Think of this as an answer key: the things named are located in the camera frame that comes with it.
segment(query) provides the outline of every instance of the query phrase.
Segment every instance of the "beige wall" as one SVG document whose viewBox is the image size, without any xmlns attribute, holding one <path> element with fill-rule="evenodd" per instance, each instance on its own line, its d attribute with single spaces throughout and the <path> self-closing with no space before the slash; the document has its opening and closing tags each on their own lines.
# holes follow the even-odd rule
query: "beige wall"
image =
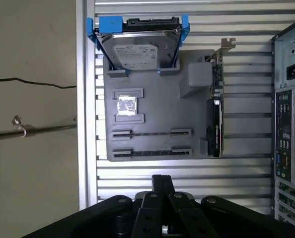
<svg viewBox="0 0 295 238">
<path fill-rule="evenodd" d="M 0 0 L 0 78 L 75 85 L 75 0 Z M 71 122 L 76 90 L 0 83 L 0 131 Z M 0 237 L 78 210 L 76 130 L 0 141 Z"/>
</svg>

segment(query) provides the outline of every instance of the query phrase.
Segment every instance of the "black cable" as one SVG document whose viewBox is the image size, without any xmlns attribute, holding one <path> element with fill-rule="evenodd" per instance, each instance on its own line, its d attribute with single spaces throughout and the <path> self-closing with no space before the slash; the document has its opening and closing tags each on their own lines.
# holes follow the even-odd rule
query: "black cable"
<svg viewBox="0 0 295 238">
<path fill-rule="evenodd" d="M 27 83 L 27 84 L 34 84 L 34 85 L 42 85 L 42 86 L 52 86 L 60 89 L 69 89 L 69 88 L 76 88 L 77 86 L 67 86 L 67 87 L 62 87 L 57 84 L 52 84 L 52 83 L 38 83 L 38 82 L 31 82 L 31 81 L 26 81 L 24 79 L 20 78 L 1 78 L 0 82 L 11 82 L 11 81 L 19 81 L 22 83 Z"/>
</svg>

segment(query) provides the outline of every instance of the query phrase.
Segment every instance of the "power socket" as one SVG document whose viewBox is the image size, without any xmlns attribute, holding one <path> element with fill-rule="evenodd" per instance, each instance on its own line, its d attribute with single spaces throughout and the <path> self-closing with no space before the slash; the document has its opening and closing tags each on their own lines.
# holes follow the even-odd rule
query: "power socket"
<svg viewBox="0 0 295 238">
<path fill-rule="evenodd" d="M 287 80 L 295 79 L 295 64 L 287 67 Z"/>
</svg>

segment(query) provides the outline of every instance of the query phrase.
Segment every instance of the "ribbed metal panel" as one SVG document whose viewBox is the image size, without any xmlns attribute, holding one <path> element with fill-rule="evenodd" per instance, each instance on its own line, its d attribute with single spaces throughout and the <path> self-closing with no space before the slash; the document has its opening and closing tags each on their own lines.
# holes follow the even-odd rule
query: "ribbed metal panel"
<svg viewBox="0 0 295 238">
<path fill-rule="evenodd" d="M 109 162 L 106 159 L 102 54 L 96 52 L 97 198 L 134 198 L 150 190 L 153 174 L 171 175 L 176 190 L 199 200 L 219 195 L 255 211 L 271 212 L 271 41 L 295 22 L 295 0 L 99 0 L 96 17 L 124 19 L 190 15 L 191 33 L 182 50 L 218 49 L 236 38 L 227 53 L 225 141 L 221 159 Z"/>
</svg>

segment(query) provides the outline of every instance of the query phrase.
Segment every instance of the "gray mounting plate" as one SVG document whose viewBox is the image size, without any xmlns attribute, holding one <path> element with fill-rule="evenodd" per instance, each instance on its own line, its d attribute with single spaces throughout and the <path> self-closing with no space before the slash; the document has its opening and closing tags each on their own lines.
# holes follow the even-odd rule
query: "gray mounting plate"
<svg viewBox="0 0 295 238">
<path fill-rule="evenodd" d="M 127 77 L 111 77 L 107 59 L 104 59 L 104 95 L 106 115 L 107 158 L 110 161 L 167 160 L 207 158 L 206 101 L 209 87 L 180 98 L 180 81 L 187 76 L 190 62 L 202 61 L 214 50 L 180 51 L 180 71 L 174 75 L 160 76 L 156 71 L 132 71 Z M 137 97 L 137 115 L 120 117 L 118 99 L 120 92 Z M 131 130 L 132 133 L 171 132 L 172 129 L 192 129 L 192 136 L 149 135 L 115 139 L 114 131 Z M 115 157 L 120 150 L 164 151 L 190 148 L 189 155 L 150 155 Z"/>
</svg>

